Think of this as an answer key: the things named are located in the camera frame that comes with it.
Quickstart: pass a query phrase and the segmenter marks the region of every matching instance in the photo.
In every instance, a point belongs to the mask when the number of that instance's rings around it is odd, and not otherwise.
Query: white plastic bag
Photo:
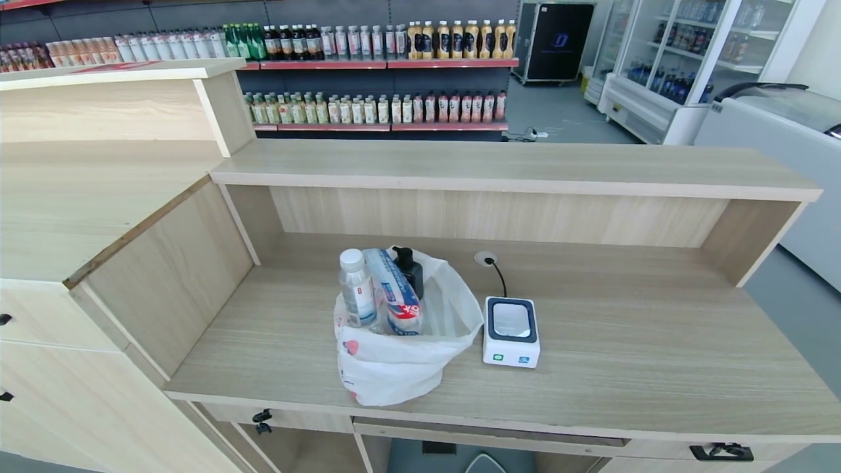
[[[336,298],[339,374],[363,406],[400,404],[435,389],[444,366],[473,344],[484,323],[479,303],[455,269],[422,252],[414,257],[424,273],[423,334],[399,337],[348,327],[344,300],[341,294]],[[378,317],[385,317],[380,309]]]

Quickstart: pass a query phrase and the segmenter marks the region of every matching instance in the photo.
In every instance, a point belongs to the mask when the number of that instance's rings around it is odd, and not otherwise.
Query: chest freezer
[[[841,291],[841,101],[807,89],[733,86],[716,97],[694,144],[755,148],[821,186],[780,244]]]

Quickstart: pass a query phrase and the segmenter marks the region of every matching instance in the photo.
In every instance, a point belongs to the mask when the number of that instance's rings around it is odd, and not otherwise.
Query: concrete floor
[[[522,87],[512,80],[509,90],[508,120],[511,133],[523,133],[528,126],[549,133],[544,141],[568,143],[627,143],[639,141],[604,118],[585,102],[576,84],[566,87]],[[778,247],[762,264],[746,288],[777,327],[791,340],[836,396],[841,395],[841,294],[818,278],[811,270]],[[460,473],[456,463],[464,463],[460,451],[452,462],[421,458],[420,443],[395,442],[389,471],[452,471]],[[528,461],[516,462],[518,453],[499,452],[497,460],[509,471],[527,473],[533,468]],[[778,464],[769,473],[837,473],[841,470],[841,445],[813,445]],[[23,459],[0,452],[2,473],[83,473],[67,468]]]

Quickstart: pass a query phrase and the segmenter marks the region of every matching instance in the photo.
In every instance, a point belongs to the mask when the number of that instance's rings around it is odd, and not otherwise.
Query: counter drawer
[[[762,473],[776,461],[722,462],[659,460],[648,458],[603,458],[587,473]]]
[[[632,440],[622,451],[621,456],[635,458],[657,458],[673,460],[695,460],[690,451],[692,445],[700,445],[704,451],[712,449],[711,442],[668,442],[662,440]],[[809,446],[809,444],[757,444],[743,442],[741,445],[750,447],[756,461],[780,461]]]
[[[263,409],[249,406],[233,406],[230,404],[213,404],[202,402],[210,415],[217,421],[229,423],[250,423],[255,414]],[[299,428],[302,430],[320,430],[322,432],[353,433],[353,423],[350,416],[340,416],[323,412],[286,411],[269,409],[271,418],[263,421],[273,427]]]
[[[77,306],[62,284],[4,279],[0,285],[3,340],[114,352],[122,348]]]
[[[600,457],[621,455],[627,443],[625,438],[586,437],[367,417],[354,417],[353,427],[357,433],[379,437]]]

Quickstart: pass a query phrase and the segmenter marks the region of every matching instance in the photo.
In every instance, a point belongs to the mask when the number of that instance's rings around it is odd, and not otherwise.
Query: wooden countertop
[[[813,201],[812,181],[759,151],[694,146],[256,140],[217,183]]]
[[[360,407],[339,380],[339,252],[401,244],[447,259],[476,297],[536,303],[537,369],[483,364],[482,339],[441,385]],[[550,433],[709,442],[841,442],[841,402],[773,322],[696,249],[286,234],[196,343],[171,398]]]
[[[246,64],[240,57],[145,61],[101,66],[55,67],[0,74],[0,92],[108,82],[206,79]]]
[[[0,274],[61,282],[221,162],[212,141],[3,145]]]

